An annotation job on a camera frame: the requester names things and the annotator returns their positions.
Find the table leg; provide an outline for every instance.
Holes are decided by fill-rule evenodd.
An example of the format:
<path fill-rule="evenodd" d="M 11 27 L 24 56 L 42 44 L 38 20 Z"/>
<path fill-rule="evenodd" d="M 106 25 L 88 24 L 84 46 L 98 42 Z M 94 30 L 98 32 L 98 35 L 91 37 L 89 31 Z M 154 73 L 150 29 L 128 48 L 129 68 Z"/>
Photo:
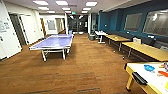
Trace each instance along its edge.
<path fill-rule="evenodd" d="M 129 54 L 128 54 L 128 57 L 131 55 L 131 48 L 130 48 L 130 51 L 129 51 Z"/>
<path fill-rule="evenodd" d="M 69 52 L 70 52 L 70 49 L 67 49 L 67 54 L 69 54 Z"/>
<path fill-rule="evenodd" d="M 46 57 L 45 57 L 45 53 L 44 53 L 44 51 L 42 50 L 41 52 L 42 52 L 44 61 L 46 61 Z"/>
<path fill-rule="evenodd" d="M 64 52 L 64 49 L 62 50 L 62 53 L 63 53 L 63 59 L 65 60 L 65 52 Z"/>
<path fill-rule="evenodd" d="M 100 41 L 98 43 L 105 43 L 105 42 L 102 42 L 102 40 L 103 40 L 103 36 L 101 35 Z"/>
<path fill-rule="evenodd" d="M 132 78 L 132 76 L 130 76 L 130 77 L 129 77 L 129 80 L 128 80 L 128 83 L 127 83 L 127 86 L 126 86 L 126 89 L 127 89 L 128 91 L 131 90 L 133 83 L 134 83 L 134 79 Z"/>
<path fill-rule="evenodd" d="M 109 44 L 110 44 L 110 39 L 109 39 Z"/>
<path fill-rule="evenodd" d="M 119 46 L 119 48 L 118 48 L 119 51 L 121 50 L 121 45 L 122 45 L 122 43 L 120 42 L 120 46 Z"/>

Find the ceiling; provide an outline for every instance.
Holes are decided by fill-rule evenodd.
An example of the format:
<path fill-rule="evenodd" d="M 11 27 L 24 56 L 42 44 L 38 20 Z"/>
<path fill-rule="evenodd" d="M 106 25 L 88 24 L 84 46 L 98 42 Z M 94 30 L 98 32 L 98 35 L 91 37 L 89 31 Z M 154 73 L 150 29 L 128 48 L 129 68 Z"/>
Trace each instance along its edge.
<path fill-rule="evenodd" d="M 4 0 L 6 2 L 10 2 L 13 4 L 17 4 L 20 6 L 24 6 L 30 9 L 35 9 L 38 10 L 39 13 L 47 13 L 47 11 L 44 10 L 39 10 L 38 7 L 41 5 L 35 4 L 33 1 L 34 0 Z M 63 7 L 68 7 L 68 6 L 59 6 L 55 2 L 56 0 L 45 0 L 48 2 L 49 5 L 47 7 L 55 11 L 56 13 L 65 13 L 64 10 L 62 10 Z M 86 7 L 86 2 L 88 1 L 96 1 L 97 5 L 94 7 L 90 7 L 91 10 L 88 11 L 88 13 L 98 13 L 100 10 L 103 11 L 111 11 L 117 8 L 126 8 L 130 7 L 133 5 L 141 4 L 147 1 L 151 0 L 65 0 L 68 2 L 69 7 L 71 8 L 71 11 L 75 11 L 76 14 L 82 14 L 81 11 L 83 8 L 88 8 Z"/>

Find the ping pong table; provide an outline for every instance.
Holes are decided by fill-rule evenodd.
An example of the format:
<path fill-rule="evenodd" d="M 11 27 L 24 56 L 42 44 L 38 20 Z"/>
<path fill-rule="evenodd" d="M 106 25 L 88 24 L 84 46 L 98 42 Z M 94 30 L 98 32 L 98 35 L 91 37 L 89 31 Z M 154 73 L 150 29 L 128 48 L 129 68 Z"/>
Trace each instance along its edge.
<path fill-rule="evenodd" d="M 72 38 L 73 34 L 51 35 L 39 43 L 32 45 L 29 49 L 41 50 L 44 61 L 46 61 L 46 56 L 49 52 L 62 52 L 63 59 L 65 60 L 65 52 L 69 54 Z"/>

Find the doorway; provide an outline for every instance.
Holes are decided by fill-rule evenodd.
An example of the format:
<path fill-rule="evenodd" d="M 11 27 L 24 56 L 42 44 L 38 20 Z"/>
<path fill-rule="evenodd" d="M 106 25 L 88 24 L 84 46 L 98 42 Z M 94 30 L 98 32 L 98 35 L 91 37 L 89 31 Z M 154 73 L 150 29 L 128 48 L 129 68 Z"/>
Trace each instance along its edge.
<path fill-rule="evenodd" d="M 56 28 L 57 28 L 56 30 L 57 30 L 57 32 L 58 33 L 63 32 L 65 30 L 65 24 L 64 24 L 65 20 L 64 20 L 64 18 L 55 18 L 55 20 L 56 20 Z"/>
<path fill-rule="evenodd" d="M 22 25 L 21 25 L 21 17 L 17 14 L 9 14 L 10 19 L 12 21 L 13 27 L 15 29 L 15 32 L 17 34 L 18 40 L 20 42 L 20 45 L 26 45 L 26 40 L 23 34 Z"/>
<path fill-rule="evenodd" d="M 68 17 L 69 30 L 73 33 L 88 32 L 88 15 L 69 15 Z"/>
<path fill-rule="evenodd" d="M 45 31 L 45 26 L 44 26 L 43 18 L 40 18 L 40 20 L 41 20 L 41 25 L 42 25 L 42 28 L 43 28 L 43 34 L 45 36 L 46 35 L 46 31 Z"/>

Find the window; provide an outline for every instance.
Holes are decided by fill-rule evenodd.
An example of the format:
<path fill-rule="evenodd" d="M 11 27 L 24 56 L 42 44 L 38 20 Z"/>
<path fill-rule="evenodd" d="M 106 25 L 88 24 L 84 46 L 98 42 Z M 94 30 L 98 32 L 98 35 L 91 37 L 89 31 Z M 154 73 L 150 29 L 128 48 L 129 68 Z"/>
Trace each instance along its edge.
<path fill-rule="evenodd" d="M 138 31 L 142 13 L 127 15 L 124 30 Z"/>
<path fill-rule="evenodd" d="M 149 12 L 143 33 L 168 36 L 168 10 Z"/>

